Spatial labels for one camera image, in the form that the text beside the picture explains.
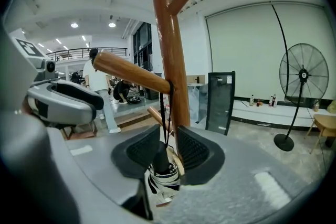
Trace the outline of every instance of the black strap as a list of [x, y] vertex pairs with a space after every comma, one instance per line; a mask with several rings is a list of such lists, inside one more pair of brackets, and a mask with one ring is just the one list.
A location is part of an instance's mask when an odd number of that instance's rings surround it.
[[174, 86], [173, 83], [169, 81], [170, 84], [170, 110], [169, 110], [169, 121], [168, 121], [168, 135], [166, 134], [166, 119], [164, 113], [164, 105], [163, 105], [163, 93], [160, 92], [160, 109], [161, 109], [161, 118], [162, 118], [162, 127], [164, 133], [164, 141], [166, 147], [168, 147], [168, 140], [169, 140], [169, 130], [170, 130], [170, 121], [171, 121], [171, 114], [172, 114], [172, 106], [173, 106], [173, 94], [174, 94]]

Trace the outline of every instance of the white shirt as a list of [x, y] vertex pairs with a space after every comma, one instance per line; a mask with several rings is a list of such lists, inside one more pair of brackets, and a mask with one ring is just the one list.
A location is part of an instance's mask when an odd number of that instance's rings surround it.
[[94, 92], [99, 90], [107, 90], [108, 85], [106, 81], [106, 73], [95, 70], [92, 66], [91, 60], [87, 61], [83, 69], [83, 77], [89, 76], [90, 89]]

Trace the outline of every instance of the railing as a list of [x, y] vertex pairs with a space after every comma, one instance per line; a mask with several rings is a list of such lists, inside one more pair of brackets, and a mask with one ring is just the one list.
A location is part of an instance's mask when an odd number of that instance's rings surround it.
[[[54, 61], [63, 61], [63, 60], [71, 60], [71, 59], [80, 59], [89, 57], [89, 51], [92, 48], [83, 48], [83, 49], [71, 49], [71, 50], [60, 50], [51, 52], [48, 57]], [[127, 56], [127, 49], [126, 48], [96, 48], [98, 50], [105, 50], [111, 52], [117, 56], [125, 57]]]

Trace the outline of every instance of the fan base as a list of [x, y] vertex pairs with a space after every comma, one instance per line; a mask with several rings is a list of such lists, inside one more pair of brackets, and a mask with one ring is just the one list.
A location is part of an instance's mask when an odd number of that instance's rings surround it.
[[274, 143], [279, 149], [283, 151], [291, 151], [294, 147], [294, 142], [290, 137], [287, 137], [287, 139], [285, 138], [286, 138], [285, 134], [277, 134], [274, 137]]

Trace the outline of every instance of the wooden coat rack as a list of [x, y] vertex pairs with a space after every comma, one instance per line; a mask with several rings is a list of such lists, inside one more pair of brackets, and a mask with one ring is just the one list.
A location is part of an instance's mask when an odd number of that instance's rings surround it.
[[[175, 140], [178, 126], [190, 126], [184, 57], [177, 20], [177, 14], [187, 1], [153, 0], [165, 79], [106, 51], [98, 53], [93, 64], [97, 70], [166, 94], [170, 93], [170, 81], [174, 86], [172, 126]], [[153, 108], [149, 111], [162, 125], [158, 111]]]

